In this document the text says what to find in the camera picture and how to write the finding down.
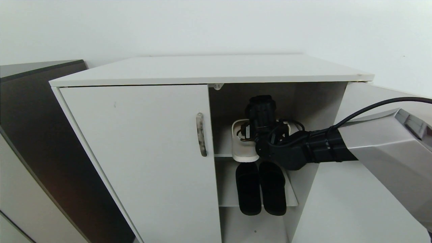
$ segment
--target white cabinet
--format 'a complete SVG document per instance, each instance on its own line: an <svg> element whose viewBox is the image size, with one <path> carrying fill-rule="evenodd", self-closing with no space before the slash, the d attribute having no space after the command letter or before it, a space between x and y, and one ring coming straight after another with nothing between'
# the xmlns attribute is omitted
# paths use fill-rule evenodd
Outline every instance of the white cabinet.
<svg viewBox="0 0 432 243"><path fill-rule="evenodd" d="M372 79L373 74L292 54L132 58L50 84L139 241L285 243L308 242L303 232L315 229L298 225L308 227L310 220L326 229L328 219L314 218L307 207L316 193L318 164L286 171L284 216L265 210L243 215L232 176L230 125L245 118L249 98L270 94L279 117L295 118L308 130L326 128L380 96L398 96L352 83ZM224 85L215 90L215 83ZM198 113L206 156L198 142Z"/></svg>

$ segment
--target black slipper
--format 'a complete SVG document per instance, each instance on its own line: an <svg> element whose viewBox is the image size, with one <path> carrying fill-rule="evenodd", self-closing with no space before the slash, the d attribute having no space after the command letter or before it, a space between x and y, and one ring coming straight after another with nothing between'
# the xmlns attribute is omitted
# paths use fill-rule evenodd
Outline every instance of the black slipper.
<svg viewBox="0 0 432 243"><path fill-rule="evenodd" d="M240 163L235 170L238 205L245 215L261 212L260 175L255 163Z"/></svg>
<svg viewBox="0 0 432 243"><path fill-rule="evenodd" d="M286 213L285 177L279 166L272 162L262 162L260 183L264 209L272 215L284 215Z"/></svg>

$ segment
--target robotic arm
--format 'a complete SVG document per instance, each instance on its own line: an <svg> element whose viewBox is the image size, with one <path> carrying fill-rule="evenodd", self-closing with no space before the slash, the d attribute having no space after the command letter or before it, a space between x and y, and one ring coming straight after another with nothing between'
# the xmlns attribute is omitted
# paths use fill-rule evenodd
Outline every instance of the robotic arm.
<svg viewBox="0 0 432 243"><path fill-rule="evenodd" d="M338 124L318 131L292 135L276 120L276 104L271 96L251 98L246 108L251 139L257 154L278 162L287 170L299 170L307 163L358 160L432 232L432 126L403 109L363 118L352 118L393 102L432 99L401 97L368 106Z"/></svg>

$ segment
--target metal handle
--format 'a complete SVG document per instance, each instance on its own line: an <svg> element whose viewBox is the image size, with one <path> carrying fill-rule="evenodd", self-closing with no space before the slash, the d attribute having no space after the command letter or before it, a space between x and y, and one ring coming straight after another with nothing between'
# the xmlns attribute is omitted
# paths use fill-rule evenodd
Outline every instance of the metal handle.
<svg viewBox="0 0 432 243"><path fill-rule="evenodd" d="M200 112L197 114L197 133L198 133L198 144L200 146L201 155L207 157L206 142L204 141L204 115Z"/></svg>

